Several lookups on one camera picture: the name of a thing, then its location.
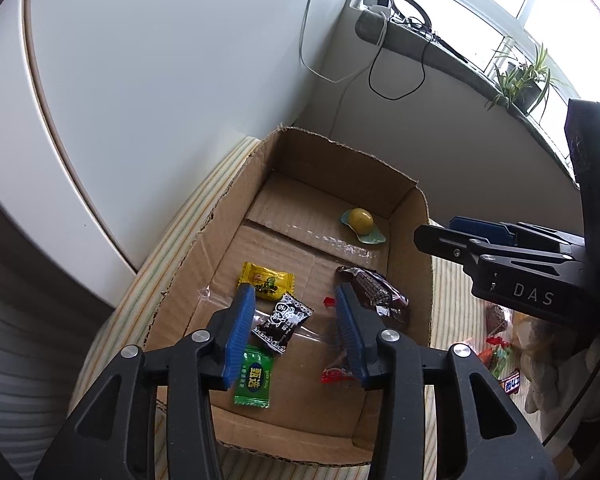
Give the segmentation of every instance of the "striped fabric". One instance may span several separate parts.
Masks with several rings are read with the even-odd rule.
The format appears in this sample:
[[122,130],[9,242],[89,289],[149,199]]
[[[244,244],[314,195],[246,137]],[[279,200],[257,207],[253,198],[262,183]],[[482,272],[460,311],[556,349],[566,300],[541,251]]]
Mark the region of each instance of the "striped fabric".
[[[142,345],[161,299],[191,243],[213,205],[259,141],[245,138],[200,185],[167,229],[158,247],[138,273],[118,309],[98,333],[80,373],[72,408],[113,356],[127,344]],[[458,264],[432,259],[434,297],[431,343],[446,349],[451,344],[474,338],[474,348],[484,348],[484,302],[471,295],[471,279]],[[514,364],[507,367],[506,373]],[[522,410],[528,383],[523,378],[520,393],[513,397]],[[433,388],[426,389],[426,480],[436,477],[436,419]],[[539,433],[536,415],[527,420]],[[365,480],[369,466],[321,467],[289,463],[218,444],[222,472],[226,480]],[[166,415],[158,404],[155,420],[155,478],[167,480]]]

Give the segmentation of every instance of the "black candy wrapper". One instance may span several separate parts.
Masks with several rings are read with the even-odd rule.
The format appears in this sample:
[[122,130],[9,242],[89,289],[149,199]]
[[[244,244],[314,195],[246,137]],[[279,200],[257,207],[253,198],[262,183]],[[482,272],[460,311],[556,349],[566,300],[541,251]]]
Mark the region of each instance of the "black candy wrapper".
[[398,322],[398,328],[408,325],[409,300],[382,274],[360,267],[341,266],[336,269],[336,276],[342,282],[351,283],[363,307]]
[[269,319],[255,327],[252,332],[273,351],[283,354],[294,330],[313,313],[313,310],[285,292],[273,308]]

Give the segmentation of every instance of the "window sill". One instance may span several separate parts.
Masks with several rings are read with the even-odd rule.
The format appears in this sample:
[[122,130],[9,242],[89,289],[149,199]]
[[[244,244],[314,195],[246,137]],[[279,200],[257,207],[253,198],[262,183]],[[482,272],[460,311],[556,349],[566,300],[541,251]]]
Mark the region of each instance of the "window sill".
[[[368,10],[363,10],[360,17],[356,20],[355,31],[356,35],[361,40],[376,44],[380,32],[382,31],[382,18]],[[425,44],[426,40],[415,32],[412,32],[405,27],[401,27],[396,23],[389,23],[384,39],[384,48],[420,62],[422,49]],[[466,85],[469,85],[478,92],[478,94],[489,101],[498,93],[493,83],[482,72],[478,72],[470,65],[460,61],[456,56],[436,43],[429,45],[425,52],[423,62],[425,65],[440,70],[440,72],[444,72],[447,75],[462,81]],[[507,112],[526,128],[542,149],[544,149],[556,164],[558,164],[562,172],[575,184],[572,171],[567,166],[562,156],[556,153],[555,149],[550,144],[550,141],[545,137],[545,133],[529,120],[529,118],[516,106],[509,106]]]

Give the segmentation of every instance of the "window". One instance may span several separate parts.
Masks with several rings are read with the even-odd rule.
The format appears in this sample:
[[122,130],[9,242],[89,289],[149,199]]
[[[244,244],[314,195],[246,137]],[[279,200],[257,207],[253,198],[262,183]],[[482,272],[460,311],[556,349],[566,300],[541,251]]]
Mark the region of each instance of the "window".
[[[533,59],[536,46],[548,49],[547,65],[556,78],[546,106],[530,115],[570,167],[564,121],[570,98],[600,101],[600,2],[597,0],[415,0],[434,30],[458,52],[494,76],[506,68],[494,50],[519,60]],[[413,9],[400,1],[407,16]]]

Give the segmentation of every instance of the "plant pot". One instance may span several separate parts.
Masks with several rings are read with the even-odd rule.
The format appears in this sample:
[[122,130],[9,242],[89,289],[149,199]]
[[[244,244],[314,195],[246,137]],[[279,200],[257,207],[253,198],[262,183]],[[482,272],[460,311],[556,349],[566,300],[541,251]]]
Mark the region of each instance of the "plant pot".
[[[522,72],[517,66],[513,63],[509,63],[507,67],[507,73],[510,73],[512,70],[516,70],[517,72]],[[516,100],[513,101],[513,104],[516,105],[518,110],[520,110],[523,114],[529,115],[529,109],[535,104],[540,97],[540,92],[542,89],[536,84],[535,81],[528,82],[530,86],[524,87],[519,93]]]

